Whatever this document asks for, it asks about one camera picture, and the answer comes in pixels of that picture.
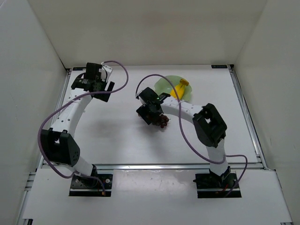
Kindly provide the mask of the dark red fake grapes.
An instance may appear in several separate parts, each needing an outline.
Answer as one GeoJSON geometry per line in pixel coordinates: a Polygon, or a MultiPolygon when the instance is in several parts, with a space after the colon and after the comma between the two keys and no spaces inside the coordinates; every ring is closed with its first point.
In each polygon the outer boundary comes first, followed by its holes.
{"type": "Polygon", "coordinates": [[[151,124],[160,128],[165,128],[168,125],[169,120],[170,119],[166,115],[160,114],[151,119],[151,124]]]}

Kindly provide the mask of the yellow fake banana bunch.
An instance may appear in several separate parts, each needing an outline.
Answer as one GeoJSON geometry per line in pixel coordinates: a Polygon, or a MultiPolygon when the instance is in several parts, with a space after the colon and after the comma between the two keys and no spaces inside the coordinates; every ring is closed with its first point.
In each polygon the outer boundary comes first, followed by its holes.
{"type": "Polygon", "coordinates": [[[185,79],[180,79],[179,84],[175,86],[175,89],[172,89],[170,95],[174,98],[182,99],[185,88],[189,85],[189,82],[185,79]]]}

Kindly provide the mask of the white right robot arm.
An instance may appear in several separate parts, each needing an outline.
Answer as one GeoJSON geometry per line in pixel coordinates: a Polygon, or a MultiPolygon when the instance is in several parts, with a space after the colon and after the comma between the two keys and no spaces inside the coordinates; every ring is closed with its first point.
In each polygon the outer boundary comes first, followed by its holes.
{"type": "Polygon", "coordinates": [[[142,103],[136,112],[148,125],[166,127],[168,114],[193,124],[198,140],[208,152],[211,181],[218,185],[224,183],[231,172],[225,156],[227,125],[213,104],[198,106],[185,101],[178,102],[176,97],[167,93],[158,95],[149,87],[136,94],[136,98],[142,103]]]}

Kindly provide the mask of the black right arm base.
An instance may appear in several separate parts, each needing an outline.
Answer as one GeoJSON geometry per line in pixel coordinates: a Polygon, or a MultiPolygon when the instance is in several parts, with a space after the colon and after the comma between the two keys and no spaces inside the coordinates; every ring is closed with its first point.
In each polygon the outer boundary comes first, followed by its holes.
{"type": "Polygon", "coordinates": [[[197,173],[193,182],[196,184],[197,198],[241,198],[236,173],[230,173],[228,177],[219,183],[216,178],[209,173],[197,173]]]}

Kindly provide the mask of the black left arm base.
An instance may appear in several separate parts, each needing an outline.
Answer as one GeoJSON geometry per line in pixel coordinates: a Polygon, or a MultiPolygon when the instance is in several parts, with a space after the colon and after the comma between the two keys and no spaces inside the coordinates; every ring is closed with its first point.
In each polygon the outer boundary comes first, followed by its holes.
{"type": "Polygon", "coordinates": [[[113,174],[112,173],[99,173],[97,177],[102,181],[102,185],[96,179],[84,178],[74,175],[69,190],[69,196],[76,197],[111,197],[113,174]]]}

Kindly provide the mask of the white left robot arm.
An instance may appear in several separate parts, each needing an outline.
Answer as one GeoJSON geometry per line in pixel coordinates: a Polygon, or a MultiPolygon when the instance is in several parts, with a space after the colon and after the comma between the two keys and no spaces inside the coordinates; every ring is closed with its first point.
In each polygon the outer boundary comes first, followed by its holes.
{"type": "Polygon", "coordinates": [[[92,98],[108,101],[110,94],[89,93],[112,91],[114,82],[108,82],[112,71],[110,66],[103,63],[87,63],[86,71],[75,78],[68,98],[70,104],[61,110],[49,129],[41,131],[41,147],[49,162],[63,165],[79,175],[95,175],[94,166],[81,157],[74,136],[78,122],[92,98]]]}

